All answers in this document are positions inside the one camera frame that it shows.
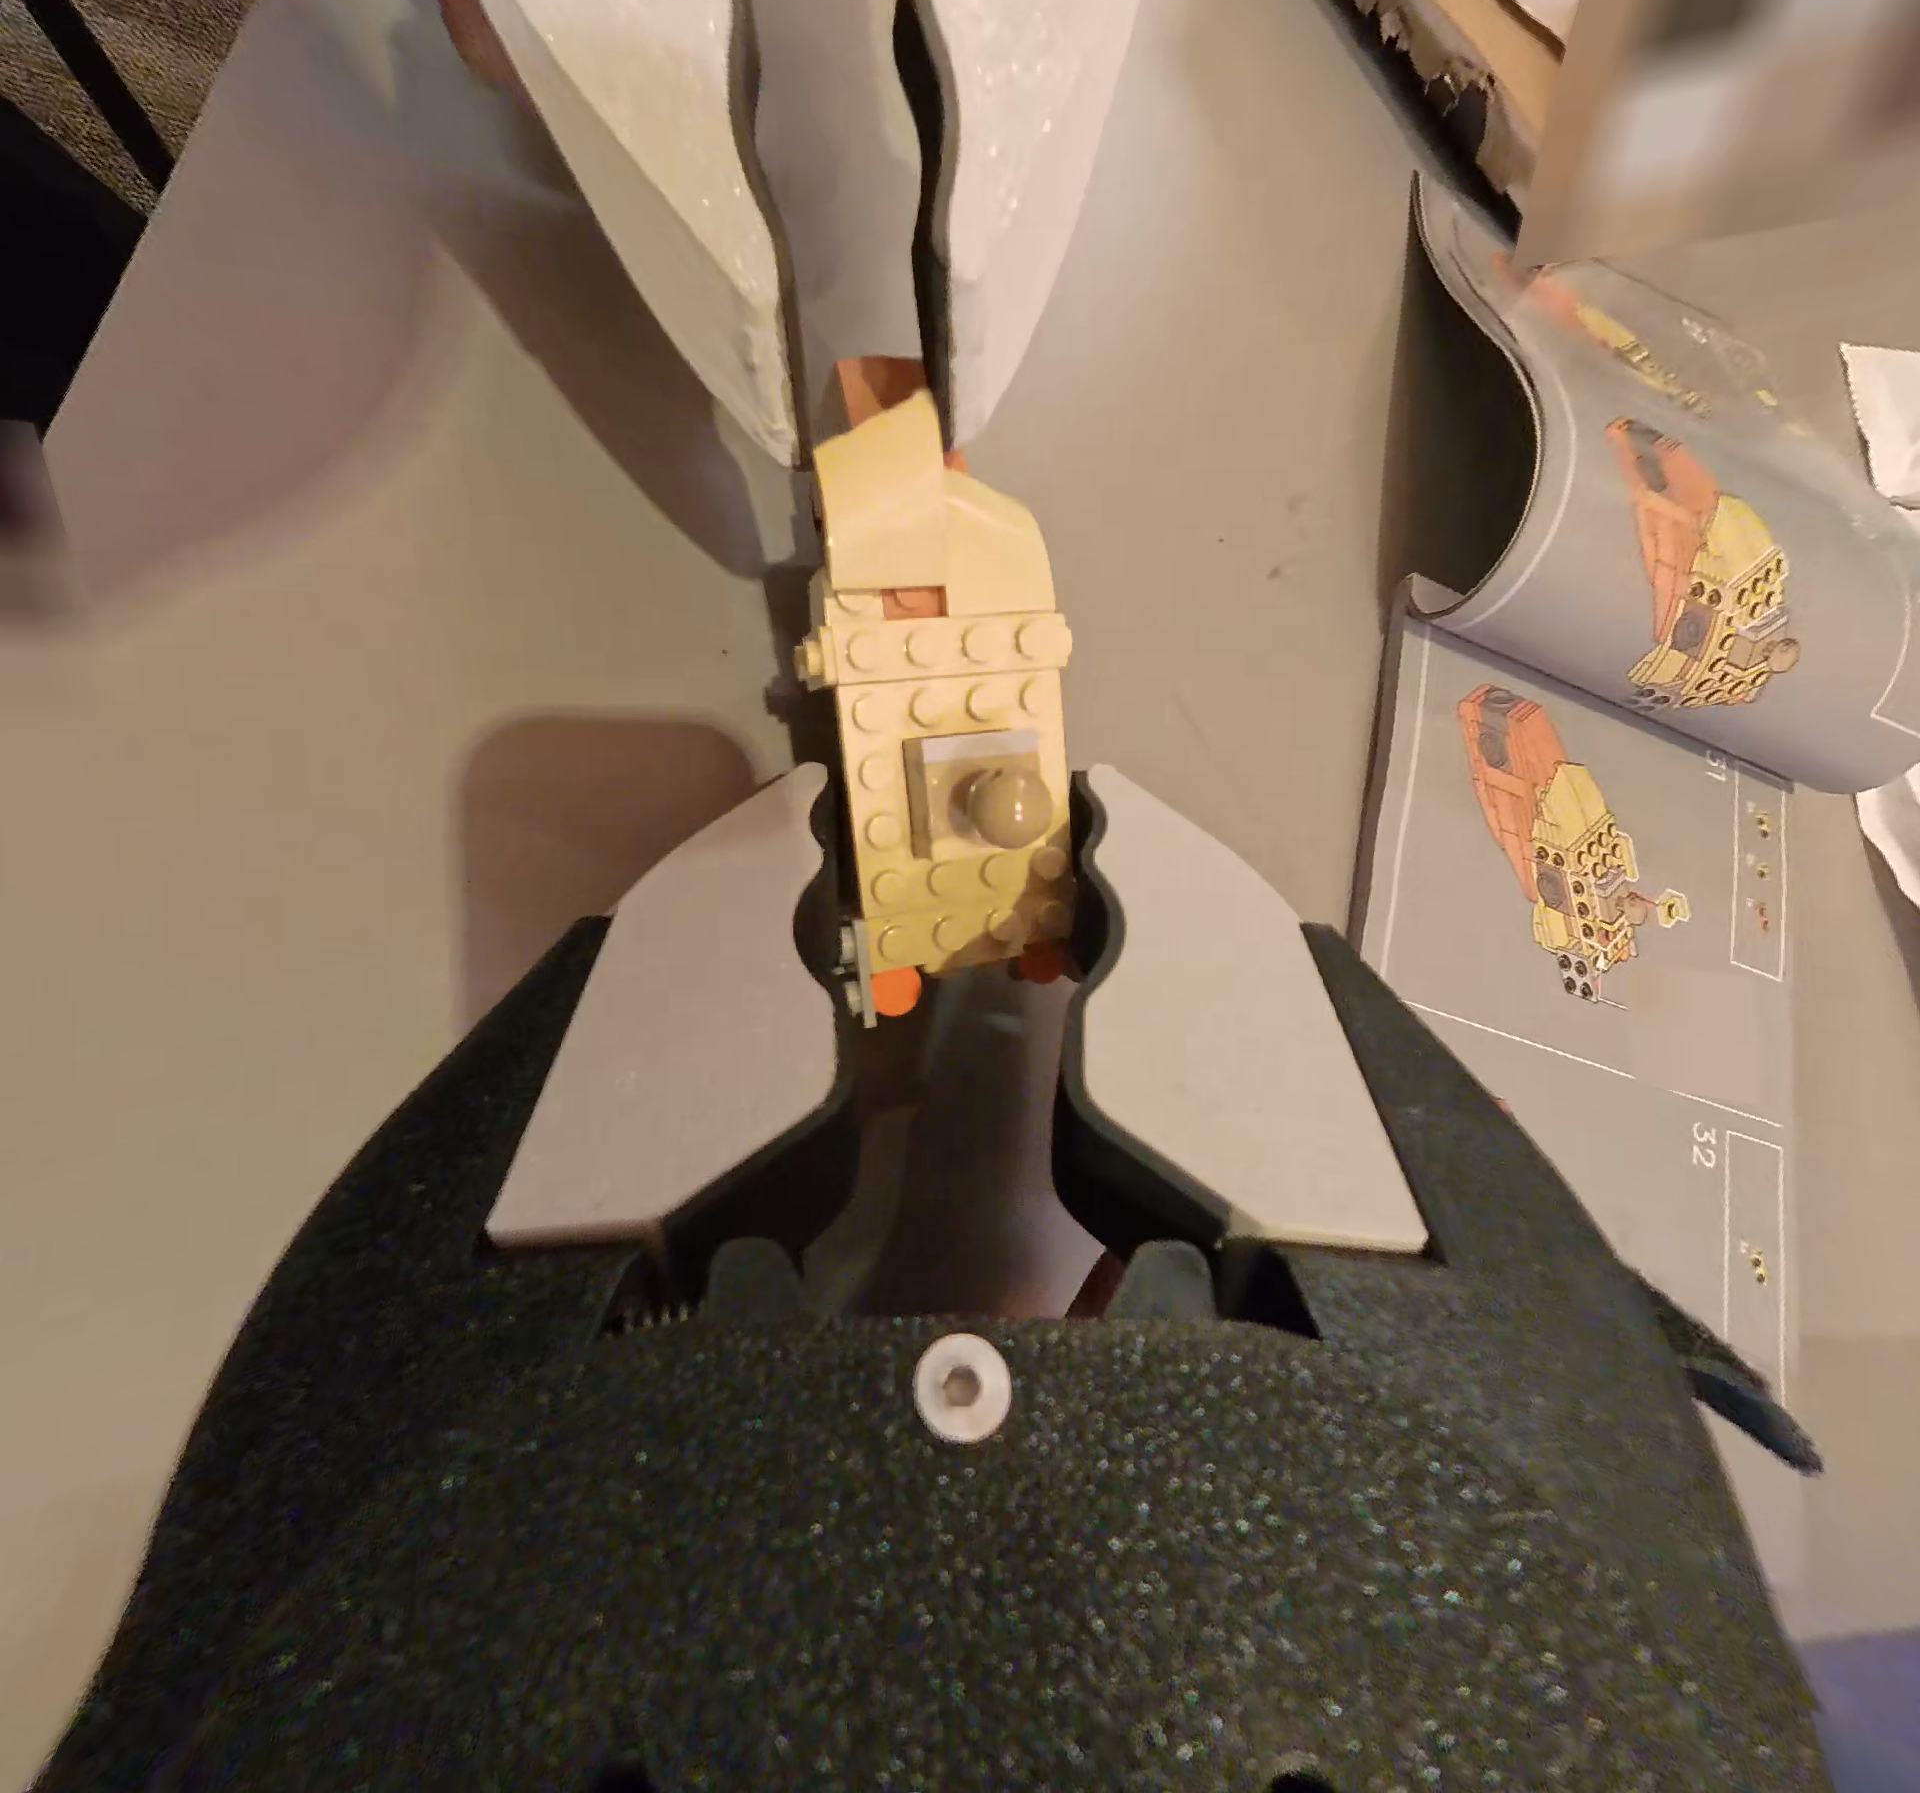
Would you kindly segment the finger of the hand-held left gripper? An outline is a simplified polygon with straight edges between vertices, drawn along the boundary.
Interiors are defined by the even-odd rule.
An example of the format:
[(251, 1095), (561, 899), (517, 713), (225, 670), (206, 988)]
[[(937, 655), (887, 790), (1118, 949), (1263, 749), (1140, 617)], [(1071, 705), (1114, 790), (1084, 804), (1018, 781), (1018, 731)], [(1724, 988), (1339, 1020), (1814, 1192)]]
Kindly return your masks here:
[(635, 290), (745, 437), (804, 467), (804, 339), (756, 149), (748, 0), (480, 0)]
[(899, 0), (913, 290), (941, 423), (994, 415), (1089, 191), (1140, 0)]

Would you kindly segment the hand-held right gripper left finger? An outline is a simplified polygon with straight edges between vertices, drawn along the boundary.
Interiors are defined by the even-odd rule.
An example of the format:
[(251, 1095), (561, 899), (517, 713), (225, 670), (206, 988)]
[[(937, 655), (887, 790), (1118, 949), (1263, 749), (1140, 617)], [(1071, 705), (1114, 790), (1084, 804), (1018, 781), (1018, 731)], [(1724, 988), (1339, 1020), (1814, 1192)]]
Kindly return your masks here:
[(801, 1253), (852, 1201), (833, 799), (797, 765), (616, 902), (488, 1235)]

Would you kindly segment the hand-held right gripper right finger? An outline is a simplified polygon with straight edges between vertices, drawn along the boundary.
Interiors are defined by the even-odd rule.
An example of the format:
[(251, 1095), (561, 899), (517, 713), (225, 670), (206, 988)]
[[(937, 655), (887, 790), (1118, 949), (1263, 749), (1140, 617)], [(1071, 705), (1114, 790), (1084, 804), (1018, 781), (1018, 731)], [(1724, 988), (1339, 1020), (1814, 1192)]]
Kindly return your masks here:
[(1114, 765), (1076, 776), (1059, 1186), (1108, 1246), (1419, 1253), (1428, 1225), (1288, 899)]

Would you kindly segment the grey instruction booklet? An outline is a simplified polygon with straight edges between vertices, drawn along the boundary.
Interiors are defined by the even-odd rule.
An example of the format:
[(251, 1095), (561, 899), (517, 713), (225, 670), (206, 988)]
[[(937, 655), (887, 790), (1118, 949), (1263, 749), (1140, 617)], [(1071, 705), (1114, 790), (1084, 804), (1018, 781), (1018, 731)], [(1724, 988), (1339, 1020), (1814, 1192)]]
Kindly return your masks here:
[(1792, 818), (1916, 765), (1916, 529), (1716, 316), (1437, 174), (1407, 274), (1358, 950), (1785, 1399)]

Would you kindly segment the tan and brown brick model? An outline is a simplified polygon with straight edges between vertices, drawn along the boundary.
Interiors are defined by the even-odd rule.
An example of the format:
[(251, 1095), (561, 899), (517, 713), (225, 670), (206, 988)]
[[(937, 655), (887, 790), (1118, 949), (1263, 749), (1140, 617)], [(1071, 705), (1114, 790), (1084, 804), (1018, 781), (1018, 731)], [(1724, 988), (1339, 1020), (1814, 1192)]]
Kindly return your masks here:
[[(852, 432), (932, 387), (918, 359), (835, 368)], [(851, 853), (842, 974), (852, 1011), (908, 1015), (929, 982), (1065, 969), (1076, 859), (1067, 808), (1067, 618), (955, 618), (941, 586), (837, 596), (823, 563), (795, 671), (833, 699)]]

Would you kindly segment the grey desk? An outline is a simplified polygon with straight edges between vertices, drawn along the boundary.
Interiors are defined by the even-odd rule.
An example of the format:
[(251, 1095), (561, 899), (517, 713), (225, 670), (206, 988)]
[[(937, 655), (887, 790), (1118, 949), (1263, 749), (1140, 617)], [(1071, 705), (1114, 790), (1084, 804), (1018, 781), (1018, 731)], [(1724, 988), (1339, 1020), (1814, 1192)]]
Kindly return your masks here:
[[(1410, 156), (1327, 0), (1146, 0), (979, 447), (1073, 749), (1339, 917), (1410, 534)], [(6, 1788), (319, 1192), (565, 917), (788, 762), (772, 524), (431, 0), (257, 0), (6, 614)]]

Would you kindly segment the brown cardboard piece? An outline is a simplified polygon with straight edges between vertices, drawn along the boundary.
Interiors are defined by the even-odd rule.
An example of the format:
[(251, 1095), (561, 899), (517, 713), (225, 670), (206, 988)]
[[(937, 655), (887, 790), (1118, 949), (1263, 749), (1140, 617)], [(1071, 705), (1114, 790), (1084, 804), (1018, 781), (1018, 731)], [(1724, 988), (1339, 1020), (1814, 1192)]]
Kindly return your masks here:
[(1511, 0), (1353, 0), (1491, 193), (1527, 205), (1563, 50)]

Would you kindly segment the torn white paper bag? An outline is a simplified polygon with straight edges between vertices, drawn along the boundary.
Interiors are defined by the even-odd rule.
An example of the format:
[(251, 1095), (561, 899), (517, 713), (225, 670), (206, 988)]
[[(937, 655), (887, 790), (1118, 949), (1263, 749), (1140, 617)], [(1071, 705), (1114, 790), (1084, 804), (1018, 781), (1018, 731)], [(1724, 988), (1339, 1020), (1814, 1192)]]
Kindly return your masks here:
[(1918, 513), (1918, 368), (1920, 352), (1841, 341), (1866, 473), (1892, 505)]

